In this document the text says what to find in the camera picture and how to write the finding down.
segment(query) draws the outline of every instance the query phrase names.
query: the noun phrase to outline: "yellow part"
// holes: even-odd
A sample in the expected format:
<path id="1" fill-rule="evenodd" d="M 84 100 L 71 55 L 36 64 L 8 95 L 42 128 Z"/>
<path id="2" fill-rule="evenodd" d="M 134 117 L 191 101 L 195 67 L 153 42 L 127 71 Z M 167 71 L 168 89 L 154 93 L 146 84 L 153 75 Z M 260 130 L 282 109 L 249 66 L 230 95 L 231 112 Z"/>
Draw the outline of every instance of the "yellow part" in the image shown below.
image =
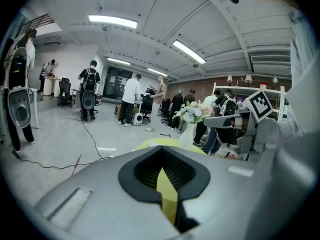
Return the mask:
<path id="1" fill-rule="evenodd" d="M 172 146 L 178 147 L 178 140 L 173 138 L 152 138 L 141 143 L 136 149 L 142 150 L 148 148 L 149 143 L 158 144 L 161 146 Z M 200 148 L 196 146 L 192 146 L 190 149 L 191 152 L 195 152 L 201 155 L 206 155 Z M 162 195 L 162 211 L 165 216 L 169 219 L 169 221 L 174 225 L 176 219 L 177 212 L 177 201 L 178 201 L 178 193 L 175 190 L 174 186 L 171 184 L 168 179 L 165 171 L 161 169 L 156 190 Z"/>

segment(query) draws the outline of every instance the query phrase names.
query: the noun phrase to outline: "ceiling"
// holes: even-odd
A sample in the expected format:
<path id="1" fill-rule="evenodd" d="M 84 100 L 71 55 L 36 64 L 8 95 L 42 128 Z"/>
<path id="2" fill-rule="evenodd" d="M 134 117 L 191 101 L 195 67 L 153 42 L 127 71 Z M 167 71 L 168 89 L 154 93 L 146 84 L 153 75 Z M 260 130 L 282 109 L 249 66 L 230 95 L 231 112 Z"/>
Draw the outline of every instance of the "ceiling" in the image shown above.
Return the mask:
<path id="1" fill-rule="evenodd" d="M 72 42 L 98 43 L 105 56 L 163 72 L 169 82 L 228 74 L 290 76 L 290 64 L 251 62 L 256 54 L 290 54 L 290 8 L 281 1 L 29 0 L 25 6 L 49 13 Z M 89 15 L 134 20 L 137 28 L 95 24 Z M 206 63 L 175 48 L 177 39 Z"/>

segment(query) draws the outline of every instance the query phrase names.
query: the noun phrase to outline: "doorway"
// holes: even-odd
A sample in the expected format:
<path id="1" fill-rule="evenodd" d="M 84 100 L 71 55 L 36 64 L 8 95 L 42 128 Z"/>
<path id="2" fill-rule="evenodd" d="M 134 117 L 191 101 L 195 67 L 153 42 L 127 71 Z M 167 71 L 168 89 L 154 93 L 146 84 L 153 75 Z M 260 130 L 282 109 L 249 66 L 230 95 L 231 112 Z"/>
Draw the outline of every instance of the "doorway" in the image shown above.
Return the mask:
<path id="1" fill-rule="evenodd" d="M 122 100 L 125 84 L 132 77 L 132 72 L 110 66 L 106 74 L 103 97 Z"/>

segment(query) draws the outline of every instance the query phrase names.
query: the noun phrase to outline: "black pants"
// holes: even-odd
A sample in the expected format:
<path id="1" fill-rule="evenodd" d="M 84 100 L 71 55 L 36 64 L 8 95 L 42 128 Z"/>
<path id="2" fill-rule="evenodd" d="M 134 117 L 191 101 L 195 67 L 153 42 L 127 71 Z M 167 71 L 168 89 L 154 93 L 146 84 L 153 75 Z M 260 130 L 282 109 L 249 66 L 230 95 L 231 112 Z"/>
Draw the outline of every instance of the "black pants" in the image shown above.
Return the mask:
<path id="1" fill-rule="evenodd" d="M 80 103 L 81 103 L 81 108 L 82 108 L 82 117 L 83 118 L 87 118 L 88 117 L 88 110 L 86 110 L 84 108 L 83 99 L 82 99 L 83 96 L 84 96 L 84 93 L 85 93 L 85 90 L 81 89 L 81 91 L 80 91 Z M 95 106 L 93 106 L 92 109 L 89 110 L 90 116 L 95 113 L 94 110 L 95 110 Z"/>
<path id="2" fill-rule="evenodd" d="M 10 112 L 9 112 L 9 108 L 8 108 L 8 93 L 9 93 L 8 89 L 5 89 L 4 90 L 4 107 L 5 107 L 6 120 L 8 123 L 8 129 L 9 129 L 9 134 L 11 137 L 12 145 L 16 151 L 19 151 L 21 149 L 20 139 L 19 139 L 19 135 L 17 132 L 17 127 L 14 124 L 14 122 L 12 121 L 11 116 L 10 116 Z M 33 142 L 35 140 L 34 136 L 32 134 L 31 123 L 29 123 L 28 126 L 23 128 L 22 131 L 23 131 L 25 139 L 28 142 Z"/>
<path id="3" fill-rule="evenodd" d="M 170 126 L 172 128 L 178 128 L 179 127 L 179 119 L 180 119 L 180 117 L 177 116 L 177 117 L 173 118 L 175 114 L 176 113 L 171 114 L 170 117 L 169 117 L 169 121 L 168 121 L 168 126 Z"/>
<path id="4" fill-rule="evenodd" d="M 119 114 L 119 121 L 122 123 L 124 122 L 126 124 L 131 123 L 131 117 L 132 117 L 132 110 L 134 110 L 134 105 L 125 101 L 121 102 L 121 108 L 120 108 L 120 114 Z"/>
<path id="5" fill-rule="evenodd" d="M 205 134 L 207 127 L 204 124 L 204 121 L 198 122 L 196 124 L 195 136 L 193 141 L 197 144 L 200 143 L 202 136 Z"/>
<path id="6" fill-rule="evenodd" d="M 40 91 L 43 92 L 45 87 L 45 77 L 41 77 Z"/>

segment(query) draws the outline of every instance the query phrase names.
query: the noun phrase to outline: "black jacket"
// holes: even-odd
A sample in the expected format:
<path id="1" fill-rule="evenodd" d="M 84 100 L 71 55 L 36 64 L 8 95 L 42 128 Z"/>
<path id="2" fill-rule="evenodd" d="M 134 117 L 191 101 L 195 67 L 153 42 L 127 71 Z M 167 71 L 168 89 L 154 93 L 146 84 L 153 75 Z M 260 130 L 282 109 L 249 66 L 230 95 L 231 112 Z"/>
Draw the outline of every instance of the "black jacket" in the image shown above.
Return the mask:
<path id="1" fill-rule="evenodd" d="M 185 97 L 184 97 L 184 100 L 183 100 L 183 103 L 184 103 L 184 105 L 187 105 L 187 102 L 195 102 L 196 101 L 196 98 L 195 98 L 195 96 L 193 96 L 191 93 L 189 93 L 188 95 L 186 95 Z"/>
<path id="2" fill-rule="evenodd" d="M 172 99 L 172 112 L 179 111 L 181 109 L 181 105 L 184 103 L 184 97 L 180 93 L 173 96 Z"/>

